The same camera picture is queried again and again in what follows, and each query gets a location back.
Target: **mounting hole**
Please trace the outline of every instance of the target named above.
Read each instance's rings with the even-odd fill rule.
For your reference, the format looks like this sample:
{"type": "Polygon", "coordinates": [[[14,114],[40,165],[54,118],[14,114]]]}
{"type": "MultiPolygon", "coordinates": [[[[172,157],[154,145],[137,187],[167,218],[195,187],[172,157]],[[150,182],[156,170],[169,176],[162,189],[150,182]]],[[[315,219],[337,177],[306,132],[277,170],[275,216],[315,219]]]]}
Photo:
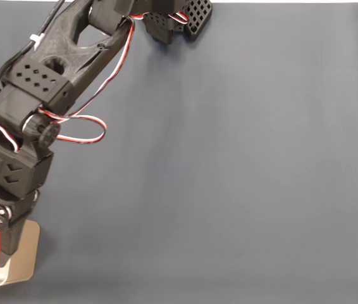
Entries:
{"type": "Polygon", "coordinates": [[[49,58],[44,61],[44,65],[60,75],[65,72],[66,64],[60,57],[49,58]]]}

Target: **black robotic arm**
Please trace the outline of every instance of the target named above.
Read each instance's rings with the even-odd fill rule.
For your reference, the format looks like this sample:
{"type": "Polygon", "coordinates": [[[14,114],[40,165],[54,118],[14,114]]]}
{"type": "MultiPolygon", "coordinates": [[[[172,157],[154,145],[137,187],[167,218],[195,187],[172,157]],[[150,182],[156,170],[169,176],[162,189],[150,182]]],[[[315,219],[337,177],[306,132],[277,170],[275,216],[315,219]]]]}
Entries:
{"type": "Polygon", "coordinates": [[[0,69],[0,267],[17,250],[25,219],[39,199],[54,156],[50,145],[57,139],[75,143],[102,139],[103,135],[91,141],[63,137],[61,123],[89,119],[106,131],[101,120],[80,112],[120,71],[134,20],[143,20],[148,33],[162,43],[170,44],[176,32],[194,41],[213,9],[209,0],[75,0],[51,24],[63,2],[57,2],[32,41],[0,69]],[[108,37],[79,47],[79,35],[88,25],[108,37]],[[122,48],[110,78],[93,98],[67,115],[122,48]]]}

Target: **white cable tie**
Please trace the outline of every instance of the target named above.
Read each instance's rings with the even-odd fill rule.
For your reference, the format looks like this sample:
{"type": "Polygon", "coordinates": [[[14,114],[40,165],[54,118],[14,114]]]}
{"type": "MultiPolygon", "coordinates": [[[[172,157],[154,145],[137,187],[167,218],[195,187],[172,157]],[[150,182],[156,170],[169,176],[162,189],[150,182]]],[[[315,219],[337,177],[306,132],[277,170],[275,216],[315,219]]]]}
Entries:
{"type": "Polygon", "coordinates": [[[34,44],[34,51],[37,50],[37,48],[40,46],[41,40],[45,37],[45,33],[41,34],[40,36],[33,34],[30,36],[30,40],[33,40],[35,42],[34,44]]]}

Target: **black 3d-printed part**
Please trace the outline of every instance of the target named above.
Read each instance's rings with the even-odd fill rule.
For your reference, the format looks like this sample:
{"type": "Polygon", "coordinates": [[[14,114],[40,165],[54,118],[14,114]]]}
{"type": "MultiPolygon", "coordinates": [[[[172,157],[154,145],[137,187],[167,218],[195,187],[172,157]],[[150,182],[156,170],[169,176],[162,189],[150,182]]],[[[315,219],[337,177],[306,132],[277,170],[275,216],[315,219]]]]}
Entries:
{"type": "Polygon", "coordinates": [[[190,41],[195,41],[210,20],[213,5],[210,0],[191,0],[184,13],[189,18],[184,29],[185,35],[190,41]]]}
{"type": "Polygon", "coordinates": [[[43,64],[24,58],[10,70],[6,80],[41,100],[54,113],[64,113],[75,102],[72,84],[61,76],[65,65],[55,58],[48,58],[43,64]]]}
{"type": "Polygon", "coordinates": [[[167,14],[146,14],[144,23],[147,32],[165,44],[173,42],[175,32],[183,32],[188,40],[195,41],[210,20],[213,5],[209,0],[186,0],[181,11],[189,18],[186,25],[174,21],[167,14]]]}
{"type": "Polygon", "coordinates": [[[89,24],[108,35],[113,35],[123,18],[122,14],[115,11],[117,2],[118,0],[94,0],[89,24]]]}
{"type": "Polygon", "coordinates": [[[46,181],[54,154],[25,141],[19,153],[0,145],[0,186],[23,198],[46,181]]]}

